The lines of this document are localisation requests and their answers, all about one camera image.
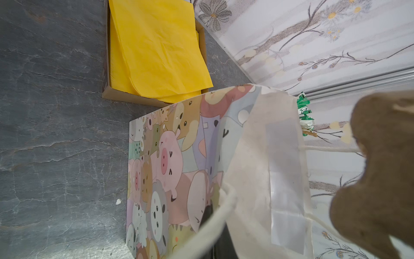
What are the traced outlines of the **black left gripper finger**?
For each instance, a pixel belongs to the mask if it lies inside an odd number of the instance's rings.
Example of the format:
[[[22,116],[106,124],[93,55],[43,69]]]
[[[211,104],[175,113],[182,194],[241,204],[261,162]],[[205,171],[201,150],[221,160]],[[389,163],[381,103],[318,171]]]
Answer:
[[[225,226],[212,249],[213,259],[238,259],[228,227]]]

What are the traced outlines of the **cartoon print paper bag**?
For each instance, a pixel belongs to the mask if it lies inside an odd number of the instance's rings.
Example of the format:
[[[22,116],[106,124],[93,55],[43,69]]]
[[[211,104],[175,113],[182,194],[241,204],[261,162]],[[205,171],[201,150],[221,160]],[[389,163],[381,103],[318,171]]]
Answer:
[[[297,97],[242,85],[130,121],[125,244],[135,259],[362,255],[312,207]]]

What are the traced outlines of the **single brown pulp carrier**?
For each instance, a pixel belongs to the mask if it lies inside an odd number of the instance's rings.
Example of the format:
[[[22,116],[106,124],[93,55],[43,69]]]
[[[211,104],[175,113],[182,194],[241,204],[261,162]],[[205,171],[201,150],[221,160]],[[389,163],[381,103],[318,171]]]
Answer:
[[[350,126],[365,155],[362,177],[340,188],[330,219],[348,241],[380,259],[397,259],[391,238],[414,244],[414,93],[361,98]]]

